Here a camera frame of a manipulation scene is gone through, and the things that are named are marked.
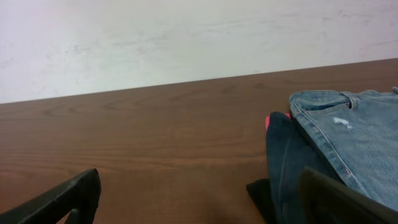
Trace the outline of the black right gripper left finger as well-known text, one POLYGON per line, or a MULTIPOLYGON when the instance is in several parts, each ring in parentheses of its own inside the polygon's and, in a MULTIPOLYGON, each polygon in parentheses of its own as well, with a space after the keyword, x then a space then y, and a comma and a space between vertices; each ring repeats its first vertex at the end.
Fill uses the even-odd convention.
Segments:
POLYGON ((101 195, 96 169, 88 169, 1 214, 1 223, 93 223, 101 195))

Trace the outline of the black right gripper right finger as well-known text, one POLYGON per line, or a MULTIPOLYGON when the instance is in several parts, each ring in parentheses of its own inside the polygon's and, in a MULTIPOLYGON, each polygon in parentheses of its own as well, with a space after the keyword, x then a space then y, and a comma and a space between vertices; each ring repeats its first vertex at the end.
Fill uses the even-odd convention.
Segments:
POLYGON ((298 191, 311 224, 397 224, 397 212, 334 179, 304 168, 298 191))

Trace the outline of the light blue denim jeans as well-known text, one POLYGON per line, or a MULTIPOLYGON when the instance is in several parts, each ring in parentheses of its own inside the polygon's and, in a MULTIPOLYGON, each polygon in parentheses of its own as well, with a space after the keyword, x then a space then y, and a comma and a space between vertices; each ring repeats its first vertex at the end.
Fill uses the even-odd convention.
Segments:
POLYGON ((397 88, 301 91, 292 116, 351 189, 397 210, 397 88))

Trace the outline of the dark navy garment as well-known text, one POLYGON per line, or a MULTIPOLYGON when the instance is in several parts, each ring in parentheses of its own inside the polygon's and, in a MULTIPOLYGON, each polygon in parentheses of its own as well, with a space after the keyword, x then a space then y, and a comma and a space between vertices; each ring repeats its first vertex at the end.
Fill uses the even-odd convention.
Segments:
POLYGON ((281 112, 269 116, 266 148, 271 197, 279 223, 306 223, 298 183, 305 167, 342 182, 323 154, 302 136, 296 121, 281 112))

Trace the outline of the black cloth piece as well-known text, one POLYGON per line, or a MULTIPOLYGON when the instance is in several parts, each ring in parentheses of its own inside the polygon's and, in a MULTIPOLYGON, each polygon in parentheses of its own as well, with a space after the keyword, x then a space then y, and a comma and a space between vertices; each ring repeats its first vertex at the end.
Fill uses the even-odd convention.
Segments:
POLYGON ((246 190, 267 224, 277 224, 269 179, 259 179, 246 185, 246 190))

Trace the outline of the red pink garment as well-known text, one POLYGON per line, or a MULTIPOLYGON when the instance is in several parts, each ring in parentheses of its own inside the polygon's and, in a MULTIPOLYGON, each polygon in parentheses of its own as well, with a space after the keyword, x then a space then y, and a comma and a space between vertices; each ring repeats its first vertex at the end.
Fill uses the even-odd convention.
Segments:
MULTIPOLYGON (((291 119, 290 114, 286 113, 285 115, 286 115, 289 119, 291 119)), ((270 117, 271 117, 271 116, 267 116, 266 119, 265 119, 266 131, 268 130, 268 127, 269 127, 269 124, 270 124, 270 117)))

